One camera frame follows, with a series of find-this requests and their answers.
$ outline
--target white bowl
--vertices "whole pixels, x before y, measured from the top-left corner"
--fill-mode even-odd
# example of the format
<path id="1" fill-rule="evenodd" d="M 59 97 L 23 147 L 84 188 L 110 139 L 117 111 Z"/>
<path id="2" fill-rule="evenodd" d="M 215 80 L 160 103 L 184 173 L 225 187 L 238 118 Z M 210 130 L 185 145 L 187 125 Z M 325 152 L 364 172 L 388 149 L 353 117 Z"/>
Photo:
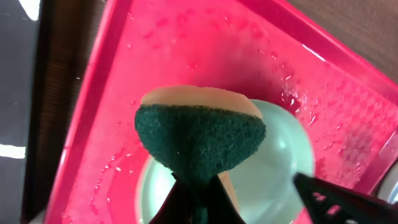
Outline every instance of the white bowl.
<path id="1" fill-rule="evenodd" d="M 229 171 L 247 224 L 289 224 L 303 204 L 293 185 L 296 172 L 313 175 L 313 154 L 308 136 L 289 112 L 271 103 L 252 100 L 267 126 L 259 150 Z M 171 171 L 152 158 L 143 173 L 141 222 L 149 223 L 174 184 Z"/>

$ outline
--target bowl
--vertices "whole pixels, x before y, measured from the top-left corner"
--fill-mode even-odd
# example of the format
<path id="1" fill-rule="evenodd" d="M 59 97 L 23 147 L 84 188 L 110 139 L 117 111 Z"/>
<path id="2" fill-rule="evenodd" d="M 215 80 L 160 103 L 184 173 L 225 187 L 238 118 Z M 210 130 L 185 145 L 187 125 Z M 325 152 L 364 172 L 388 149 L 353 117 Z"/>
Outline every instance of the bowl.
<path id="1" fill-rule="evenodd" d="M 267 126 L 259 150 L 229 171 L 239 202 L 239 214 L 247 224 L 289 224 L 303 204 L 293 185 L 297 172 L 313 175 L 310 140 L 301 124 L 280 106 L 252 100 Z M 141 223 L 149 223 L 162 206 L 175 180 L 171 171 L 150 158 L 138 190 Z"/>

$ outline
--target red plastic tray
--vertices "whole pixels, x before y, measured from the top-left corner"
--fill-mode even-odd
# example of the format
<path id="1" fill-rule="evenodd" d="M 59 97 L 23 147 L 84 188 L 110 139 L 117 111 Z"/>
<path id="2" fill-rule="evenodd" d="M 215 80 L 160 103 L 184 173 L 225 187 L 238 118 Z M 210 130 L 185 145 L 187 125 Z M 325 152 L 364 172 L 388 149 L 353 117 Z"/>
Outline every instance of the red plastic tray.
<path id="1" fill-rule="evenodd" d="M 361 192 L 398 156 L 398 88 L 287 2 L 108 0 L 45 223 L 140 222 L 149 155 L 134 114 L 178 84 L 283 106 L 312 140 L 315 175 Z"/>

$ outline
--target white plate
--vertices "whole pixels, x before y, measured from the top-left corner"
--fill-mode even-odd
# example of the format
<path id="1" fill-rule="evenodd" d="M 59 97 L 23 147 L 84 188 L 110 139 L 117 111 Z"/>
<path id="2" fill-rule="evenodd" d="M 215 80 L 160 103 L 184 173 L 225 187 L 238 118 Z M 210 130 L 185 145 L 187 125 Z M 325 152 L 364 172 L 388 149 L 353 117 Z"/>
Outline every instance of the white plate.
<path id="1" fill-rule="evenodd" d="M 289 224 L 303 205 L 293 185 L 296 172 L 313 175 L 313 154 L 301 124 L 286 110 L 252 100 L 267 126 L 267 137 L 258 152 L 230 170 L 239 202 L 239 214 L 247 224 Z M 143 175 L 141 222 L 149 223 L 174 184 L 171 171 L 152 158 Z"/>

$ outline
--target sponge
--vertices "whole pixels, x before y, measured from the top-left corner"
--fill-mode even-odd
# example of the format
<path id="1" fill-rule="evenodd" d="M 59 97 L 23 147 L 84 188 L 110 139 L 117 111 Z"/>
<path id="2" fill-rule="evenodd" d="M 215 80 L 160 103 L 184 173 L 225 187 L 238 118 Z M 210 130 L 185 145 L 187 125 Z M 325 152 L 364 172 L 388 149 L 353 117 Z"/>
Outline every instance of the sponge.
<path id="1" fill-rule="evenodd" d="M 144 147 L 194 195 L 194 223 L 207 223 L 200 194 L 215 175 L 253 155 L 266 136 L 262 114 L 245 96 L 217 88 L 172 86 L 143 97 L 135 128 Z M 224 187 L 237 207 L 228 173 Z"/>

